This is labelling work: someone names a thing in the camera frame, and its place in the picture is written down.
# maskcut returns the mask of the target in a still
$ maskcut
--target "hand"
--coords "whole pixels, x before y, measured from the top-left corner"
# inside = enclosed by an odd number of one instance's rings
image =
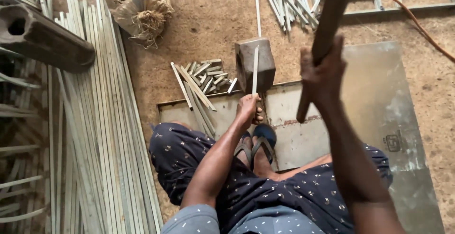
[[[256,107],[256,102],[261,101],[259,94],[246,95],[238,101],[236,118],[240,121],[243,130],[250,128],[251,124],[258,125],[264,118],[259,116],[262,109]]]
[[[330,52],[317,67],[314,66],[310,49],[303,48],[300,51],[300,75],[304,91],[318,108],[341,102],[341,81],[346,68],[346,62],[341,58],[343,46],[343,36],[335,36]]]

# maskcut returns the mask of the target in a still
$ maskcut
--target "flip-flop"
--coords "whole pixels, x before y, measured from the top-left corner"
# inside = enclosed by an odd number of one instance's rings
[[[247,138],[247,137],[250,137],[251,138],[251,134],[247,131],[245,132],[243,135],[242,135],[242,144],[238,145],[236,148],[235,148],[235,151],[234,151],[234,157],[237,157],[237,155],[241,152],[241,151],[244,151],[245,152],[245,155],[247,155],[247,160],[248,162],[250,163],[250,166],[251,166],[251,150],[250,148],[247,147],[246,144],[243,143],[243,139]]]
[[[256,141],[256,144],[253,146],[252,152],[251,152],[251,166],[254,166],[254,156],[256,155],[256,152],[258,152],[258,149],[261,147],[261,145],[264,145],[264,152],[265,155],[267,156],[268,162],[272,164],[273,162],[273,156],[272,156],[272,151],[275,148],[275,145],[277,144],[277,134],[275,130],[265,124],[259,124],[256,126],[256,128],[253,131],[253,137],[258,137],[258,140]]]

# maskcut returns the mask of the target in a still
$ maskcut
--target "hammer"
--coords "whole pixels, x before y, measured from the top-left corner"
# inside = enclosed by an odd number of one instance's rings
[[[349,0],[325,0],[324,8],[322,9],[319,26],[314,36],[313,54],[314,65],[321,64],[322,59],[328,54],[332,47],[333,38],[338,30],[341,19],[343,18],[344,10],[348,5]],[[299,109],[297,110],[297,121],[303,123],[308,112],[310,101],[302,90],[300,96]]]

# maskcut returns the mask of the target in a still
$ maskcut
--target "dirt floor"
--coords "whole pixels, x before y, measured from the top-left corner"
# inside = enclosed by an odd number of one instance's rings
[[[127,43],[127,57],[146,139],[150,123],[158,123],[156,104],[182,99],[170,62],[183,64],[222,58],[224,69],[235,76],[234,42],[257,35],[254,0],[171,0],[175,15],[159,40],[158,49]],[[313,33],[294,26],[290,39],[283,35],[268,5],[260,1],[262,34],[270,38],[276,63],[275,83],[299,79],[299,48],[310,46]],[[426,5],[450,0],[403,0],[406,5]],[[383,0],[384,7],[392,7]],[[371,9],[372,2],[350,4],[349,10]],[[66,0],[54,0],[54,10],[67,11]],[[448,52],[455,54],[455,11],[426,12],[418,16],[423,27]],[[353,18],[340,29],[348,45],[397,40],[412,93],[447,233],[455,232],[455,72],[454,64],[436,51],[402,14]],[[176,212],[159,188],[166,221]]]

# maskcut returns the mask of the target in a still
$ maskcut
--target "man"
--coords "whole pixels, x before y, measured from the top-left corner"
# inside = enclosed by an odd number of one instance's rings
[[[304,91],[324,119],[331,150],[306,166],[273,172],[273,130],[262,124],[252,139],[245,133],[262,121],[257,94],[240,99],[236,118],[218,141],[179,122],[156,126],[152,163],[181,209],[162,233],[405,233],[387,191],[387,157],[359,140],[344,112],[342,50],[343,37],[337,36],[318,67],[308,49],[301,51]]]

